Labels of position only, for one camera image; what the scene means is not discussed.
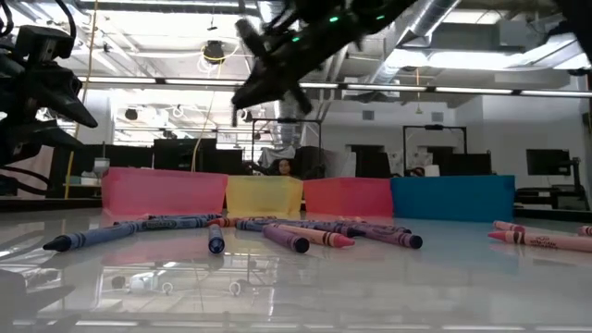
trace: pink crayon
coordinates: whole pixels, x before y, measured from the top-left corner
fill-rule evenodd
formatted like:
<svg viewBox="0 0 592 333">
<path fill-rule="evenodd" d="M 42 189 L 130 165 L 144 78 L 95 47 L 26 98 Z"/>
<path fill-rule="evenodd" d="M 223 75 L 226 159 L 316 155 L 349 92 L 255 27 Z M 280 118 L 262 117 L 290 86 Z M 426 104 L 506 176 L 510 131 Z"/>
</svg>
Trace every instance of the pink crayon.
<svg viewBox="0 0 592 333">
<path fill-rule="evenodd" d="M 503 222 L 503 221 L 494 221 L 493 228 L 505 231 L 518 231 L 518 232 L 526 232 L 526 229 L 523 226 L 518 226 L 513 223 Z"/>
<path fill-rule="evenodd" d="M 583 226 L 577 229 L 577 234 L 580 236 L 592 236 L 592 227 Z"/>
<path fill-rule="evenodd" d="M 525 234 L 517 231 L 490 232 L 488 236 L 514 244 L 592 253 L 592 240 L 584 237 Z"/>
</svg>

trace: plastic bin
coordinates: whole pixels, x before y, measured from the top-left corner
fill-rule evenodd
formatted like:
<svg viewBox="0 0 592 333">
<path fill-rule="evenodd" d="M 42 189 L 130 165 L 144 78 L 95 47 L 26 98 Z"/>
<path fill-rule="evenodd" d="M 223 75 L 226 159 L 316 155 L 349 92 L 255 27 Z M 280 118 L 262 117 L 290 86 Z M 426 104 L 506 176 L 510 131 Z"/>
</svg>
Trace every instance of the plastic bin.
<svg viewBox="0 0 592 333">
<path fill-rule="evenodd" d="M 226 203 L 232 216 L 297 214 L 302 203 L 302 182 L 281 176 L 230 176 Z"/>
<path fill-rule="evenodd" d="M 512 221 L 514 176 L 398 178 L 390 181 L 397 217 Z"/>
<path fill-rule="evenodd" d="M 393 216 L 389 179 L 306 180 L 304 200 L 307 213 L 333 216 Z"/>
<path fill-rule="evenodd" d="M 221 213 L 227 183 L 221 174 L 111 167 L 103 208 L 112 215 Z"/>
</svg>

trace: crayon tip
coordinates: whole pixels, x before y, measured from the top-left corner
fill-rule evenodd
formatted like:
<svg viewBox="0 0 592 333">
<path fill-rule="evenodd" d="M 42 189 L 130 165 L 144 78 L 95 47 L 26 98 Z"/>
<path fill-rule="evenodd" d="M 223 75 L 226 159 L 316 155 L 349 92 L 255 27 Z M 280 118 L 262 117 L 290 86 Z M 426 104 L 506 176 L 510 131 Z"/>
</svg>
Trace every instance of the crayon tip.
<svg viewBox="0 0 592 333">
<path fill-rule="evenodd" d="M 334 244 L 335 244 L 335 247 L 337 247 L 337 248 L 344 247 L 344 246 L 352 246 L 353 244 L 355 244 L 355 240 L 341 236 L 341 237 L 335 238 Z"/>
<path fill-rule="evenodd" d="M 211 253 L 219 254 L 224 251 L 224 241 L 220 239 L 210 240 L 208 247 L 210 248 Z"/>
<path fill-rule="evenodd" d="M 72 240 L 68 237 L 58 236 L 54 240 L 51 240 L 47 244 L 43 246 L 43 249 L 46 251 L 58 251 L 64 252 L 67 251 L 70 246 L 72 245 Z"/>
<path fill-rule="evenodd" d="M 506 231 L 494 231 L 487 234 L 490 238 L 498 241 L 506 241 Z"/>
<path fill-rule="evenodd" d="M 417 235 L 412 235 L 409 238 L 409 247 L 411 247 L 412 249 L 417 250 L 417 249 L 421 248 L 423 245 L 424 245 L 424 240 L 421 237 L 419 237 Z"/>
<path fill-rule="evenodd" d="M 294 242 L 294 250 L 297 253 L 306 253 L 310 247 L 311 243 L 304 237 L 300 237 Z"/>
</svg>

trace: yellow bin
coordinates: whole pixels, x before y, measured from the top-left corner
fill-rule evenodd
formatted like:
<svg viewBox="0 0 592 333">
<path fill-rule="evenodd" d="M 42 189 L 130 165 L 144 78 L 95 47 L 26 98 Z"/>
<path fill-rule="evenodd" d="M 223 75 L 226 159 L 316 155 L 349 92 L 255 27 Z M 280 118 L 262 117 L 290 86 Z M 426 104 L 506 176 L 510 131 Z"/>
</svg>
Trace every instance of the yellow bin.
<svg viewBox="0 0 592 333">
<path fill-rule="evenodd" d="M 230 216 L 293 216 L 300 213 L 302 181 L 282 176 L 229 176 Z"/>
</svg>

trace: small white object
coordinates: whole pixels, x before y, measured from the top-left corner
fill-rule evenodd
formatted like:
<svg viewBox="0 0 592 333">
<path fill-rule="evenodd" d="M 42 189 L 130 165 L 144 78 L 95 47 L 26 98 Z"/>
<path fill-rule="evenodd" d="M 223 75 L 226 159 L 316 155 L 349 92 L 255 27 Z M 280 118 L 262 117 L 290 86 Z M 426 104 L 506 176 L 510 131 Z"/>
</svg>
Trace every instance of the small white object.
<svg viewBox="0 0 592 333">
<path fill-rule="evenodd" d="M 90 178 L 90 177 L 81 177 L 80 178 L 80 185 L 86 186 L 99 186 L 99 179 Z"/>
<path fill-rule="evenodd" d="M 431 165 L 431 166 L 424 166 L 425 176 L 426 177 L 440 177 L 440 167 Z"/>
</svg>

